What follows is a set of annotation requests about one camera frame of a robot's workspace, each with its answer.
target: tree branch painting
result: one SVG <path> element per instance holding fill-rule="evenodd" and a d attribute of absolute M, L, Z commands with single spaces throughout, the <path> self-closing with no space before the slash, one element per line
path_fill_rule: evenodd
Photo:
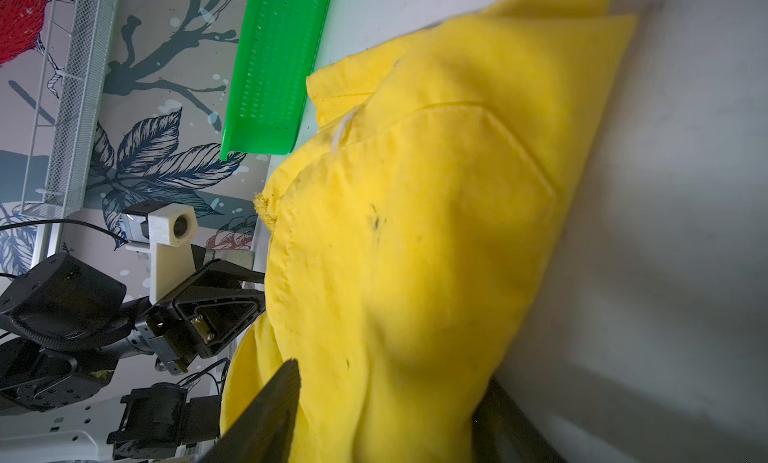
<path fill-rule="evenodd" d="M 124 62 L 112 61 L 108 63 L 109 73 L 104 79 L 104 93 L 124 96 L 134 91 L 161 88 L 171 90 L 187 98 L 206 116 L 212 114 L 213 111 L 201 102 L 196 94 L 223 92 L 226 90 L 226 85 L 224 84 L 214 88 L 198 89 L 170 82 L 163 78 L 159 78 L 154 82 L 142 82 L 141 80 L 163 68 L 171 59 L 184 50 L 200 46 L 200 42 L 204 40 L 237 44 L 239 40 L 236 38 L 235 30 L 228 30 L 226 32 L 207 31 L 231 2 L 232 0 L 208 0 L 205 6 L 202 6 L 202 0 L 190 0 L 184 20 L 181 21 L 176 32 L 139 62 L 136 62 L 133 36 L 136 28 L 141 25 L 141 20 L 135 16 L 129 16 L 125 25 L 120 28 L 120 36 L 123 42 L 125 42 L 128 55 Z M 202 19 L 202 25 L 190 29 L 189 27 L 198 18 Z M 221 130 L 220 119 L 217 118 L 212 124 L 215 130 Z"/>

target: white table surface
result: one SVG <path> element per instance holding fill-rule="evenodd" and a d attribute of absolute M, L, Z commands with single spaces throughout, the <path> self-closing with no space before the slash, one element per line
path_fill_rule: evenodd
<path fill-rule="evenodd" d="M 332 0 L 318 66 L 490 1 Z M 497 374 L 568 461 L 768 461 L 766 4 L 619 0 L 642 23 Z"/>

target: white string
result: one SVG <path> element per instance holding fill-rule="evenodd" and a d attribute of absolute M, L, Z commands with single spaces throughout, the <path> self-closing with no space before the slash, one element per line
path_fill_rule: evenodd
<path fill-rule="evenodd" d="M 336 132 L 333 134 L 333 141 L 331 142 L 331 154 L 334 154 L 336 152 L 336 149 L 339 147 L 339 142 L 341 141 L 342 135 L 346 132 L 347 128 L 350 127 L 350 124 L 352 123 L 352 119 L 355 117 L 355 113 L 357 113 L 359 106 L 354 107 L 352 110 L 350 110 L 349 113 L 344 115 L 344 118 L 341 120 L 341 123 L 339 123 L 339 128 L 336 129 Z"/>

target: yellow cloth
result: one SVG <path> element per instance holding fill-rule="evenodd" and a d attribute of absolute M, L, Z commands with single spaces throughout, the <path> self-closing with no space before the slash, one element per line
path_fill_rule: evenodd
<path fill-rule="evenodd" d="M 268 316 L 223 431 L 295 358 L 292 461 L 472 460 L 634 30 L 608 2 L 500 0 L 307 79 L 320 131 L 256 198 Z"/>

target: black cable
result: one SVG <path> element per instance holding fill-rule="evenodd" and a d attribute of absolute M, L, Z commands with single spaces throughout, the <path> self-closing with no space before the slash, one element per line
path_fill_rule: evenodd
<path fill-rule="evenodd" d="M 14 228 L 21 228 L 21 227 L 32 227 L 34 225 L 54 224 L 54 223 L 70 223 L 73 225 L 82 225 L 83 227 L 88 227 L 93 230 L 101 231 L 101 233 L 107 234 L 110 237 L 115 238 L 123 243 L 130 243 L 127 239 L 122 238 L 120 235 L 110 232 L 110 230 L 107 230 L 106 228 L 97 227 L 96 225 L 90 224 L 87 221 L 70 220 L 68 218 L 55 218 L 52 220 L 22 221 L 16 224 L 3 225 L 2 227 L 0 227 L 0 231 L 13 230 Z"/>
<path fill-rule="evenodd" d="M 196 379 L 200 379 L 200 377 L 207 372 L 210 372 L 212 369 L 216 368 L 218 365 L 221 365 L 222 363 L 229 362 L 230 359 L 223 358 L 216 362 L 214 362 L 211 365 L 208 365 L 205 369 L 200 370 L 199 372 L 192 373 L 191 375 L 185 376 L 183 379 L 179 380 L 178 385 L 184 386 L 187 385 L 190 381 L 195 381 Z"/>
<path fill-rule="evenodd" d="M 221 390 L 219 390 L 219 382 L 216 381 L 214 376 L 211 375 L 209 372 L 205 372 L 205 374 L 208 375 L 210 377 L 210 379 L 212 379 L 214 381 L 214 385 L 216 385 L 216 394 L 217 395 L 221 395 Z"/>
<path fill-rule="evenodd" d="M 224 369 L 221 370 L 221 390 L 224 391 L 224 382 L 226 381 L 226 376 L 229 375 L 230 372 L 230 363 L 232 361 L 230 359 L 226 359 L 226 364 L 224 365 Z"/>
<path fill-rule="evenodd" d="M 114 329 L 108 333 L 97 333 L 83 339 L 66 339 L 41 335 L 33 329 L 28 328 L 14 316 L 8 316 L 8 321 L 10 321 L 18 330 L 19 336 L 23 336 L 44 348 L 49 348 L 58 352 L 77 352 L 110 345 L 128 336 L 133 329 L 130 319 L 127 316 L 119 315 L 108 323 L 108 326 L 114 327 Z"/>

